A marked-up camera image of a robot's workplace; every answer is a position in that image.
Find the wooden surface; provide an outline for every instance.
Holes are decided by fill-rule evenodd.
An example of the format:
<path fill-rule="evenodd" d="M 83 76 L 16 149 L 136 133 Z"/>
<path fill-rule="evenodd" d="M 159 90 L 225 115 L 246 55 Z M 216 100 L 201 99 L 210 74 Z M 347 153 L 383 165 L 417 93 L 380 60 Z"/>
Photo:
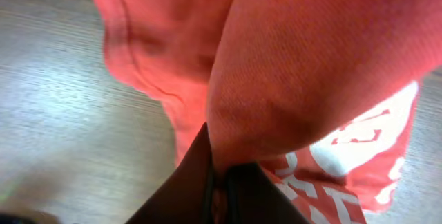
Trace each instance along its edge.
<path fill-rule="evenodd" d="M 173 171 L 160 105 L 116 82 L 101 47 L 91 0 L 0 0 L 0 211 L 123 223 Z M 370 222 L 440 223 L 441 119 L 442 70 L 425 79 L 394 205 Z"/>

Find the red fabric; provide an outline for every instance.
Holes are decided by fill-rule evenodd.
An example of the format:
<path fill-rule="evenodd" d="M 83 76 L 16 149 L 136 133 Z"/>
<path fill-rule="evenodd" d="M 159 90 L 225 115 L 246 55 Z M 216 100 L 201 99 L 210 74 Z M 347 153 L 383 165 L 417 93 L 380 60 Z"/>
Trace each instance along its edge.
<path fill-rule="evenodd" d="M 94 1 L 111 73 L 162 102 L 177 162 L 207 121 L 220 174 L 307 149 L 442 60 L 441 0 Z"/>

